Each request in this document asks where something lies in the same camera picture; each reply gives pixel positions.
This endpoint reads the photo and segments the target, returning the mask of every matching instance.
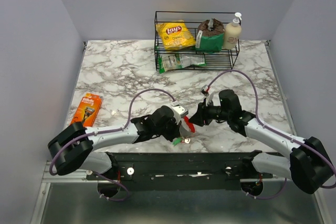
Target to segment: orange razor package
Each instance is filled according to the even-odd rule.
[[[102,97],[99,95],[86,93],[80,101],[71,123],[82,122],[84,127],[93,126],[100,109],[101,102]]]

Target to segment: pump dispenser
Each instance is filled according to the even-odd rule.
[[[240,26],[241,13],[235,13],[235,18],[231,23],[226,25],[224,32],[224,44],[225,49],[233,49],[239,39],[239,35],[242,32]]]

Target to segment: yellow chip bag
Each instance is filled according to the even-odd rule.
[[[157,24],[156,31],[159,33],[166,50],[179,50],[196,45],[193,35],[189,32],[183,20]]]

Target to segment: black wire shelf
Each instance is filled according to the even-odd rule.
[[[200,23],[209,18],[216,18],[221,21],[223,24],[228,24],[232,22],[235,13],[220,13],[220,12],[164,12],[156,11],[155,12],[155,26],[160,23],[178,23],[173,20],[184,20],[184,24],[189,29],[190,33],[194,36],[196,40],[197,28]],[[174,51],[166,51],[164,49],[162,40],[159,36],[159,33],[155,30],[155,39],[154,39],[154,54],[155,54],[155,65],[156,70],[160,68],[159,66],[159,57],[162,55],[171,55],[178,54],[180,57],[183,56],[199,56],[205,57],[206,66],[189,66],[183,68],[182,70],[228,70],[233,69],[238,55],[240,52],[239,40],[236,47],[232,50],[227,50],[222,48],[220,52],[207,53],[206,51],[200,52],[196,51],[195,47],[187,47]]]

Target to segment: green bag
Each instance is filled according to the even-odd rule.
[[[199,56],[180,56],[179,54],[162,54],[159,55],[159,73],[165,73],[168,70],[186,68],[191,65],[205,66],[204,55]]]
[[[211,30],[208,29],[209,19],[199,25],[196,37],[196,51],[208,54],[221,51],[224,42],[224,25],[219,20],[214,18],[212,20],[213,28]]]

